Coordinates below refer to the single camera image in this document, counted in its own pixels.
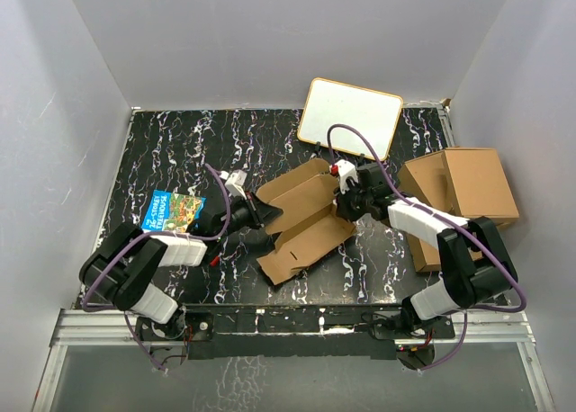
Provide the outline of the blue treehouse book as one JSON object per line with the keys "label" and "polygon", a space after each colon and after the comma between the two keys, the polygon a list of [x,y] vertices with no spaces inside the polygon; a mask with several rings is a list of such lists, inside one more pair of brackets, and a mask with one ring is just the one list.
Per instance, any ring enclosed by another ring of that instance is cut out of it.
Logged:
{"label": "blue treehouse book", "polygon": [[185,233],[199,217],[205,198],[155,190],[141,223],[144,231],[172,231]]}

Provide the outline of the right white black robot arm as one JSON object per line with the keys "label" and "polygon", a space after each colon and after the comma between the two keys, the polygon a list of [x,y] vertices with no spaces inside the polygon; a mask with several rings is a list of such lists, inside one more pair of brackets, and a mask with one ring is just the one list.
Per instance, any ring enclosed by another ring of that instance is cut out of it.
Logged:
{"label": "right white black robot arm", "polygon": [[481,305],[518,287],[518,275],[495,223],[433,209],[400,192],[379,164],[355,166],[339,160],[329,167],[338,181],[336,214],[357,221],[365,214],[428,243],[439,254],[441,279],[404,299],[400,313],[385,319],[391,331],[420,337],[434,321]]}

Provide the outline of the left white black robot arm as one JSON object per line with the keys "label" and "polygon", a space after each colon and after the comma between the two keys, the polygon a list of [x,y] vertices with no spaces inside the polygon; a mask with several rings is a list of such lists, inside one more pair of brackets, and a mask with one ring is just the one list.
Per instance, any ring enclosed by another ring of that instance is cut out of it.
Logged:
{"label": "left white black robot arm", "polygon": [[156,231],[123,222],[85,261],[79,280],[87,294],[96,294],[113,308],[150,321],[157,336],[179,338],[185,331],[185,310],[152,282],[160,267],[194,267],[203,259],[216,260],[219,240],[243,228],[260,229],[278,219],[283,210],[263,202],[254,193],[234,196],[230,211],[205,203],[183,232]]}

